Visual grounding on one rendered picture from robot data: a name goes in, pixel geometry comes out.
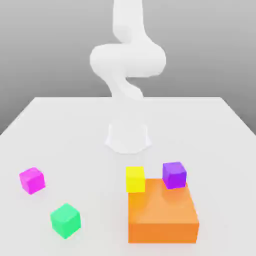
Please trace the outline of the large orange box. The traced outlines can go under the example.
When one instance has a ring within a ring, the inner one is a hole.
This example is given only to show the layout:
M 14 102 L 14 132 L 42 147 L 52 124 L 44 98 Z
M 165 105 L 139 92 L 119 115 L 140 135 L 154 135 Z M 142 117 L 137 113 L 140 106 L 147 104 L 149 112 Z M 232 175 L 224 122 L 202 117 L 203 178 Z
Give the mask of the large orange box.
M 168 189 L 145 180 L 145 192 L 128 194 L 130 244 L 195 244 L 200 222 L 189 187 Z

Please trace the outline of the small yellow cube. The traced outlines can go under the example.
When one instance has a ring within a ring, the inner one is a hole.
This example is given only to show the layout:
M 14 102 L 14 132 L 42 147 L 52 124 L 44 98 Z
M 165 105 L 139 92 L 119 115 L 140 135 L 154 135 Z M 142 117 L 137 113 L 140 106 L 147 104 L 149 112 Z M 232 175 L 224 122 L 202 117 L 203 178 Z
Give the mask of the small yellow cube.
M 126 169 L 126 192 L 144 193 L 146 180 L 143 166 L 127 166 Z

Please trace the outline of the small purple cube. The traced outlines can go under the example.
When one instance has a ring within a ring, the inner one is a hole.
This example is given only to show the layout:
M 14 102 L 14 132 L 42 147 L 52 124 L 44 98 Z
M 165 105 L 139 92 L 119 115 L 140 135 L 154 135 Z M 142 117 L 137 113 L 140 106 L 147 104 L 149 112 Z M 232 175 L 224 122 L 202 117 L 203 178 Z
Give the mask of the small purple cube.
M 187 171 L 181 162 L 163 163 L 162 180 L 169 190 L 183 188 L 187 182 Z

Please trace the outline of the small green cube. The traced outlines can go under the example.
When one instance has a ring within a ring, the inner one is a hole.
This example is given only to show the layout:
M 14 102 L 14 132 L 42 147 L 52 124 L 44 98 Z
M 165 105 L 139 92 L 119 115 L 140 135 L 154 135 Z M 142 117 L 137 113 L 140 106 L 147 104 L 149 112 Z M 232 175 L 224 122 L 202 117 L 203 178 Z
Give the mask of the small green cube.
M 50 214 L 51 225 L 62 238 L 67 239 L 81 228 L 81 215 L 69 203 L 64 203 L 61 207 Z

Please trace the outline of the small magenta cube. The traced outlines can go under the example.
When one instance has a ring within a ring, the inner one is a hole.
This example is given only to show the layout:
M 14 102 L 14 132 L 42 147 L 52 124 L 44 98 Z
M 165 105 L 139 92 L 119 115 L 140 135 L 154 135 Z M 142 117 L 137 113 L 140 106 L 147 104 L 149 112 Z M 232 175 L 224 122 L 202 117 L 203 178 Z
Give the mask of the small magenta cube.
M 36 167 L 29 168 L 19 174 L 22 188 L 32 195 L 46 187 L 44 174 Z

